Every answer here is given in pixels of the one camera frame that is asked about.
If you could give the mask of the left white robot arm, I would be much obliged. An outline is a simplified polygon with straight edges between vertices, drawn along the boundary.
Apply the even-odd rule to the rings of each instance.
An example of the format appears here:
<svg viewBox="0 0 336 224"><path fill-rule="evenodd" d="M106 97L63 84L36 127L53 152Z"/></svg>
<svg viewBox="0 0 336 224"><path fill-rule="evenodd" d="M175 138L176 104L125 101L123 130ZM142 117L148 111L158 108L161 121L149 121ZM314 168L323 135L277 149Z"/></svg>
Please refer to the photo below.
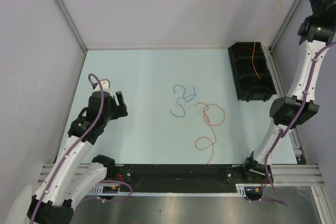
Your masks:
<svg viewBox="0 0 336 224"><path fill-rule="evenodd" d="M115 178L115 161L104 155L94 157L79 178L74 175L108 122L127 115L122 92L92 93L88 106L72 122L63 151L32 197L27 213L30 223L70 223L87 193L101 181Z"/></svg>

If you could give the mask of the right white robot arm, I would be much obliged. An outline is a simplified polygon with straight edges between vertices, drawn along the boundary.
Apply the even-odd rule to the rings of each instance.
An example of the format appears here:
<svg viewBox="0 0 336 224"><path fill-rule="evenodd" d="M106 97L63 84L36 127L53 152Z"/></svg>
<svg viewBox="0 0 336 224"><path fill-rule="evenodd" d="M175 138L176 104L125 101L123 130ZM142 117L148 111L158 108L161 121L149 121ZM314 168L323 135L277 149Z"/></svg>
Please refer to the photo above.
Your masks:
<svg viewBox="0 0 336 224"><path fill-rule="evenodd" d="M317 114L315 85L328 49L335 45L335 0L309 0L312 15L298 30L300 56L292 85L286 96L270 108L272 121L261 144L246 158L243 179L254 183L270 174L271 154L287 133Z"/></svg>

